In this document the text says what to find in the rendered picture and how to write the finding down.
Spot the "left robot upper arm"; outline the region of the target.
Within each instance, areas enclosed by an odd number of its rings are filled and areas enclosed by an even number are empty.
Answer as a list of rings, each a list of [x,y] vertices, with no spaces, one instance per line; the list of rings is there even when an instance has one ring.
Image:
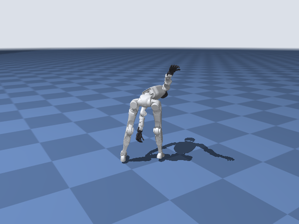
[[[145,111],[146,109],[147,109],[147,107],[142,107],[142,108],[141,108],[140,115],[141,115],[142,117],[144,117],[144,116],[147,115],[147,113],[146,113],[146,111]]]

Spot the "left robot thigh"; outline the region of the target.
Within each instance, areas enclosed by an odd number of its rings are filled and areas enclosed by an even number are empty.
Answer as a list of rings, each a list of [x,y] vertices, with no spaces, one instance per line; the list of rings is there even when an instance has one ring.
[[[136,115],[138,113],[139,110],[139,105],[138,105],[138,98],[133,99],[130,103],[130,109],[129,109],[129,115],[128,115],[128,123],[127,123],[127,127],[128,127],[128,133],[127,135],[132,135],[134,132],[134,121],[136,118]]]

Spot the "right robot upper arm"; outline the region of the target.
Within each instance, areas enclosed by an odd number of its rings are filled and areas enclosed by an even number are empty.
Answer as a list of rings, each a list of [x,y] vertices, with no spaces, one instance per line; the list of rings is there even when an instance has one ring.
[[[162,86],[164,91],[168,91],[170,89],[170,84],[172,83],[172,81],[170,81],[169,83],[164,81],[164,84]]]

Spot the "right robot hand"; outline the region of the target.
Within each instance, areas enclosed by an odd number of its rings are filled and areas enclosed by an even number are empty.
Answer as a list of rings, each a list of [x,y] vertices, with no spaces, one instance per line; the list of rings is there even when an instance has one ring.
[[[173,75],[175,71],[180,70],[180,69],[177,69],[177,68],[179,68],[179,66],[171,65],[171,67],[169,68],[169,71],[167,73],[167,76],[168,76],[168,74]]]

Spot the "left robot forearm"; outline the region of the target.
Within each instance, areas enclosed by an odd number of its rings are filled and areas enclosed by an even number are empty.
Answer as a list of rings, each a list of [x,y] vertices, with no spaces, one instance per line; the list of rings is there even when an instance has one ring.
[[[141,131],[143,130],[143,127],[144,127],[144,120],[145,120],[145,118],[140,115],[138,127],[140,127],[139,130],[141,130]]]

